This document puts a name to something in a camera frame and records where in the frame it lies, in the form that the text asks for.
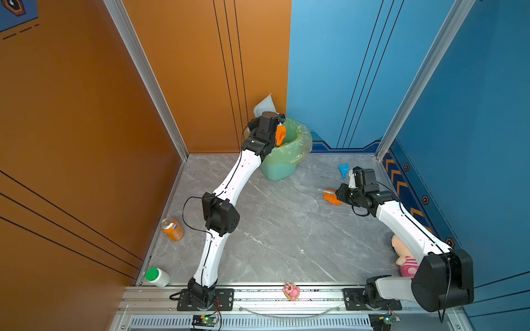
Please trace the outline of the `blue paper scrap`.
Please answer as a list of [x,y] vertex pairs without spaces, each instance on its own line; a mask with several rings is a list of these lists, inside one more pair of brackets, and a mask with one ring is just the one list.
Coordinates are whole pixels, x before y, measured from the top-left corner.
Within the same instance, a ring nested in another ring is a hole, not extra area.
[[341,173],[342,179],[345,179],[350,170],[349,165],[348,164],[338,165],[338,169]]

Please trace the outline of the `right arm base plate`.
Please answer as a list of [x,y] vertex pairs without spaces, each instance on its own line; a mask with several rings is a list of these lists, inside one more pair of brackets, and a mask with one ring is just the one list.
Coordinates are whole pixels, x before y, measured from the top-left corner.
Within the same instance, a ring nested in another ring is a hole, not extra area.
[[348,311],[354,310],[402,310],[402,304],[395,299],[381,299],[364,288],[345,288],[342,290],[344,304]]

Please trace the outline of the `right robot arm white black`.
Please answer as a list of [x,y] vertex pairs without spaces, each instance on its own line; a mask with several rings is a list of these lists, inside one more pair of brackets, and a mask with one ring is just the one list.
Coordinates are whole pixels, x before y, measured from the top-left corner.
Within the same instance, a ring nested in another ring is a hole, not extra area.
[[412,277],[367,279],[367,306],[378,309],[390,300],[410,301],[432,313],[473,303],[471,255],[454,250],[416,221],[396,194],[380,189],[374,170],[355,167],[349,177],[349,183],[343,183],[335,193],[338,200],[353,208],[364,208],[367,215],[384,223],[419,263]]

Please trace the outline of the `orange paper scrap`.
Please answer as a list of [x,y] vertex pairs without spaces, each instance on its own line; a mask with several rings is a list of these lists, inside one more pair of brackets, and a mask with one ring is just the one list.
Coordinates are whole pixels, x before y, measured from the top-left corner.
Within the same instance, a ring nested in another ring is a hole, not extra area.
[[327,193],[323,193],[323,194],[324,194],[324,200],[328,201],[330,204],[333,204],[333,205],[343,204],[343,202],[338,199],[336,194],[327,194]]
[[281,146],[285,137],[287,136],[287,129],[284,125],[279,125],[275,133],[275,144],[277,147]]

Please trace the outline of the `teal plastic dustpan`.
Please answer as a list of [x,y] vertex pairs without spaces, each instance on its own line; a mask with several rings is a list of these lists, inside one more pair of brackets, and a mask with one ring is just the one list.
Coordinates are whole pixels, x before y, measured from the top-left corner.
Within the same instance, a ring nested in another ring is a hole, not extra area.
[[277,113],[271,94],[259,102],[253,109],[256,118],[261,117],[266,112]]

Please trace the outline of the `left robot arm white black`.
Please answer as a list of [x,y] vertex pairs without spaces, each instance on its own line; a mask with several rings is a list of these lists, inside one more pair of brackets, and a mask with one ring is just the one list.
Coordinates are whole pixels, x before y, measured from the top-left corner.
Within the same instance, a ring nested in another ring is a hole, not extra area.
[[286,117],[264,112],[248,123],[249,136],[244,140],[237,161],[223,182],[212,192],[197,197],[202,204],[206,229],[204,249],[195,274],[190,278],[186,293],[199,309],[216,306],[215,287],[224,247],[240,222],[237,199],[251,175],[272,152],[283,136]]

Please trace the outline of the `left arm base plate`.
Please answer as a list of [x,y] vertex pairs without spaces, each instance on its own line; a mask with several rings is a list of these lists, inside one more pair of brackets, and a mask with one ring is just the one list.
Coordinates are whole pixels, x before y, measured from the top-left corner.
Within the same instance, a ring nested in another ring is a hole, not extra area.
[[214,312],[218,308],[222,311],[233,310],[235,290],[233,288],[216,288],[213,295],[193,295],[185,290],[179,297],[177,310],[182,312],[207,311]]

